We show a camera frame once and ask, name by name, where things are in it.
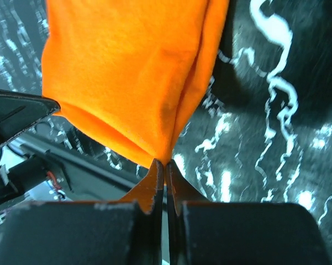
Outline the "orange t shirt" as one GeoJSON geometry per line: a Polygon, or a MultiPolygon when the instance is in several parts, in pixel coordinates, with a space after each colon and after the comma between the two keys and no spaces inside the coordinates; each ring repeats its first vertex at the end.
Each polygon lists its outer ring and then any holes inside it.
{"type": "Polygon", "coordinates": [[[228,1],[47,1],[42,93],[90,138],[166,165],[205,95],[228,1]]]}

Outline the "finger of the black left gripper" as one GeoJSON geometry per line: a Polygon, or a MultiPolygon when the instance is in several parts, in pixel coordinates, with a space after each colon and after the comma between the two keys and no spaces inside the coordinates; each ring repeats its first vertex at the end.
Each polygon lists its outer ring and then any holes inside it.
{"type": "Polygon", "coordinates": [[[58,111],[53,99],[0,89],[0,148],[58,111]]]}

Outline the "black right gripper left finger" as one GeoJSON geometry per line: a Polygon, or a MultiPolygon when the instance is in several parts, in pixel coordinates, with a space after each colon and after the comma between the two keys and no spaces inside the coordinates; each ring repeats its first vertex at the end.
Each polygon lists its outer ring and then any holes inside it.
{"type": "Polygon", "coordinates": [[[27,202],[0,226],[0,264],[161,264],[164,167],[109,202],[27,202]]]}

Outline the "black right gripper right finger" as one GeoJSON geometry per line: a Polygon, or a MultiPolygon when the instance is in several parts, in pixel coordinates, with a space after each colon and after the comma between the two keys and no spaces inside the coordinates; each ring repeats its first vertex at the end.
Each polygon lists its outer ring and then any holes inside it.
{"type": "Polygon", "coordinates": [[[165,169],[171,264],[331,264],[312,215],[293,203],[211,202],[165,169]]]}

